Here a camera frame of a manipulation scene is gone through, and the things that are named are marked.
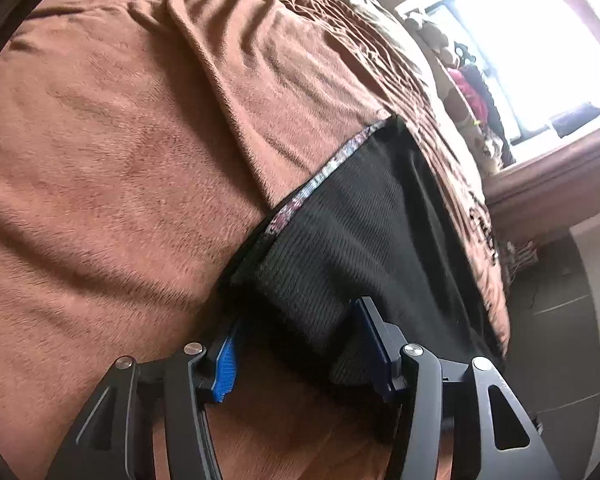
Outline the window with black frame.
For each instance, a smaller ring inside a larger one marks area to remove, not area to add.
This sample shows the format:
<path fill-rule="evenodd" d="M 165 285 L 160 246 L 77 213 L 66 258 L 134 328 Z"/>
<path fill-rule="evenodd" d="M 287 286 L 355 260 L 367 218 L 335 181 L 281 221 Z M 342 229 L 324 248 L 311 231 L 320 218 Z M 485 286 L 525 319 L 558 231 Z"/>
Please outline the window with black frame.
<path fill-rule="evenodd" d="M 600 42 L 565 0 L 403 0 L 480 67 L 525 162 L 600 128 Z"/>

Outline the brown bed blanket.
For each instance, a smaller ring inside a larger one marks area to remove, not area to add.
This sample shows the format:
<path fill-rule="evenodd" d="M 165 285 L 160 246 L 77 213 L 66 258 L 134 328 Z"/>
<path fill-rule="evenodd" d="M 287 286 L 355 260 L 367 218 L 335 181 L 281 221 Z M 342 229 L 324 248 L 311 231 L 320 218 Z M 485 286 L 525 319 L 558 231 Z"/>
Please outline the brown bed blanket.
<path fill-rule="evenodd" d="M 44 0 L 0 54 L 0 453 L 41 479 L 122 354 L 201 328 L 249 232 L 396 113 L 504 354 L 478 167 L 422 44 L 376 0 Z"/>

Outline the floral patterned pants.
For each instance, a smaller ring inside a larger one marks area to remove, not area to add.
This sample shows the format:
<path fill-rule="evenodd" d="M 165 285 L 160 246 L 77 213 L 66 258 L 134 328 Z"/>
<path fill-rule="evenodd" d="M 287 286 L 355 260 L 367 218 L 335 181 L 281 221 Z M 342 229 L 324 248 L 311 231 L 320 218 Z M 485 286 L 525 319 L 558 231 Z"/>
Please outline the floral patterned pants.
<path fill-rule="evenodd" d="M 376 122 L 366 127 L 361 132 L 352 136 L 346 143 L 343 143 L 338 151 L 324 163 L 317 173 L 314 174 L 306 183 L 299 186 L 292 192 L 283 203 L 276 209 L 264 228 L 265 236 L 277 236 L 290 222 L 296 212 L 309 199 L 309 197 L 340 167 L 342 166 L 374 133 L 388 125 L 389 119 Z"/>

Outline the black shorts with white lettering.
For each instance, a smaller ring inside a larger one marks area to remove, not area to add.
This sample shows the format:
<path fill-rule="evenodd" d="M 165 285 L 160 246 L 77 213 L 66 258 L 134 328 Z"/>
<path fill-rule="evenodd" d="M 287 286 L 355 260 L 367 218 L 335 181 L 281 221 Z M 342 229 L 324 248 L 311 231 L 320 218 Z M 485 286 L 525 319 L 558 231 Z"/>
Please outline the black shorts with white lettering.
<path fill-rule="evenodd" d="M 272 211 L 223 271 L 219 291 L 282 360 L 391 439 L 398 409 L 374 390 L 353 311 L 381 317 L 441 359 L 501 361 L 501 336 L 441 186 L 399 116 L 374 133 L 277 236 Z"/>

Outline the plush toys on sill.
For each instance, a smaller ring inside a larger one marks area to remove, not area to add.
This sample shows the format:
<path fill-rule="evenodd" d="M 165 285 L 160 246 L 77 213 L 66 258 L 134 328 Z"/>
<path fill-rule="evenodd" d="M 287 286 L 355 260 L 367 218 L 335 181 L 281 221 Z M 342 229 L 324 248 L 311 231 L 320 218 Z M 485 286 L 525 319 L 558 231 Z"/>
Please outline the plush toys on sill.
<path fill-rule="evenodd" d="M 480 174 L 489 177 L 513 165 L 515 159 L 502 116 L 468 47 L 454 41 L 432 18 L 417 11 L 407 14 L 404 25 L 424 46 L 438 97 L 467 143 Z"/>

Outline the right pink curtain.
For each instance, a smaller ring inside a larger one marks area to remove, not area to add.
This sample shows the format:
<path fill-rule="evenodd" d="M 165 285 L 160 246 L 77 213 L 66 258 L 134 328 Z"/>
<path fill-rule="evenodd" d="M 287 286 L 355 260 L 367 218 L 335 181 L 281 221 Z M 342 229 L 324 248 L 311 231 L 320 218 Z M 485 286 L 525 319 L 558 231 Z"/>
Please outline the right pink curtain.
<path fill-rule="evenodd" d="M 483 181 L 496 238 L 542 244 L 600 213 L 600 128 Z"/>

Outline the white small bedside cabinet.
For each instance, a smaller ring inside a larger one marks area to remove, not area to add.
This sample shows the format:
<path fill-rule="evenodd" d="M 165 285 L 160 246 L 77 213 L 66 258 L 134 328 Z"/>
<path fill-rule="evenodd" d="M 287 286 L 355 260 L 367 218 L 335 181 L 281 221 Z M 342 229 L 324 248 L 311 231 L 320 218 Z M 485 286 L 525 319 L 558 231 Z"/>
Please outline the white small bedside cabinet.
<path fill-rule="evenodd" d="M 500 247 L 500 260 L 507 281 L 512 282 L 519 272 L 539 262 L 538 248 L 533 240 L 519 245 L 506 242 Z"/>

